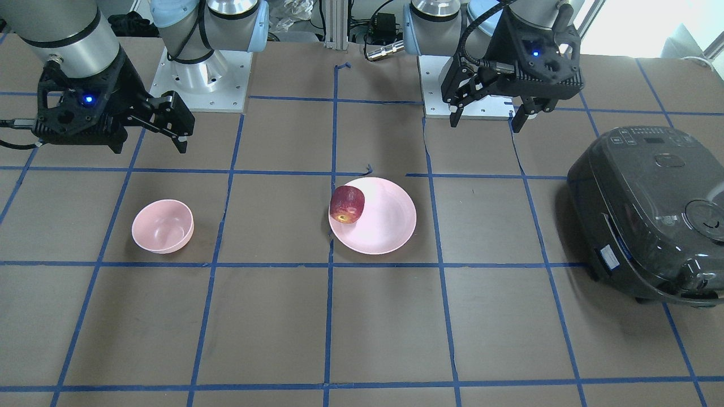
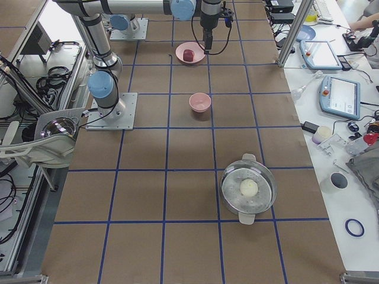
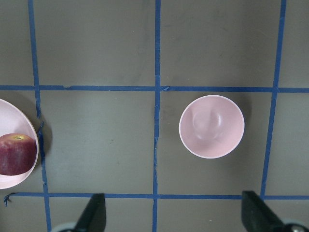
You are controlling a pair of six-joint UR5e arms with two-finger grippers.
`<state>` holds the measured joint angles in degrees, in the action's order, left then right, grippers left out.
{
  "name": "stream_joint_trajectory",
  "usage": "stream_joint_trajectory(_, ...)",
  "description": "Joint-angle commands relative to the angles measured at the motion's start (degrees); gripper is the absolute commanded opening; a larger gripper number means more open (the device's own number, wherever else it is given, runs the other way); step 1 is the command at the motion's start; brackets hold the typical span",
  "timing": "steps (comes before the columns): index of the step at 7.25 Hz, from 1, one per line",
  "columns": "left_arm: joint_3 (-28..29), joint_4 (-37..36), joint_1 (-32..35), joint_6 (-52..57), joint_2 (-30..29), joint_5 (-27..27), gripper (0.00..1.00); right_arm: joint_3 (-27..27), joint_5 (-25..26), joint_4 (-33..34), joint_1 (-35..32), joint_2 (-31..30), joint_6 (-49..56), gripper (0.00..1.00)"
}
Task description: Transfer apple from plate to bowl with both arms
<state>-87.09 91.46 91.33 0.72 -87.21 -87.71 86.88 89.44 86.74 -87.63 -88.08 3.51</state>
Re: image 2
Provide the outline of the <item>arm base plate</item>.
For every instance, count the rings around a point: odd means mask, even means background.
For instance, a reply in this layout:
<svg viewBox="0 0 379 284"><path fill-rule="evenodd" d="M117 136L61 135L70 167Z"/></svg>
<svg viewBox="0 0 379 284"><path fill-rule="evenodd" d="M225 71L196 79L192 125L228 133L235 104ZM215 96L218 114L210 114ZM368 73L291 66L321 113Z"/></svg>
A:
<svg viewBox="0 0 379 284"><path fill-rule="evenodd" d="M88 121L85 125L87 131L115 131L115 130L132 130L134 127L134 118L136 114L137 93L119 93L118 104L112 110L98 108L95 99L92 100L91 108L97 108L96 111L90 112Z"/></svg>
<svg viewBox="0 0 379 284"><path fill-rule="evenodd" d="M148 18L128 19L124 15L113 15L110 18L111 41L139 41L147 36Z"/></svg>

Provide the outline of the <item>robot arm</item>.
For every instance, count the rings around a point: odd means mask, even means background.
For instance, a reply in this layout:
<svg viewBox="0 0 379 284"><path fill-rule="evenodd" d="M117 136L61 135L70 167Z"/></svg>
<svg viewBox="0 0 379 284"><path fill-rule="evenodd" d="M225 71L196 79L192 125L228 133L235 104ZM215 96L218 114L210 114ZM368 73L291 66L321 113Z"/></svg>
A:
<svg viewBox="0 0 379 284"><path fill-rule="evenodd" d="M140 24L135 16L130 19L123 14L113 14L110 16L110 24L114 30L123 34L134 34L140 30Z"/></svg>
<svg viewBox="0 0 379 284"><path fill-rule="evenodd" d="M104 27L102 15L164 14L177 20L192 21L200 18L203 29L203 53L211 52L213 30L219 19L224 19L226 27L232 30L234 13L223 1L56 1L55 3L78 20L76 27L85 36L85 44L94 52L97 70L113 71L121 66L121 60L112 51Z"/></svg>

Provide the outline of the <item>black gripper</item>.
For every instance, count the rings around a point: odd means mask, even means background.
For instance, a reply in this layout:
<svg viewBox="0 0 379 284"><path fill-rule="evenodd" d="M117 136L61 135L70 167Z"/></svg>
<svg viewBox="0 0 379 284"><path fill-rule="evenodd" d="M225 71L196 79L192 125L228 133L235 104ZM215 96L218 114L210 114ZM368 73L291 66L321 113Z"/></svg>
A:
<svg viewBox="0 0 379 284"><path fill-rule="evenodd" d="M209 54L212 49L212 29L217 27L219 18L224 19L226 27L230 28L233 17L234 12L226 6L225 1L201 1L200 25L203 27L204 54Z"/></svg>

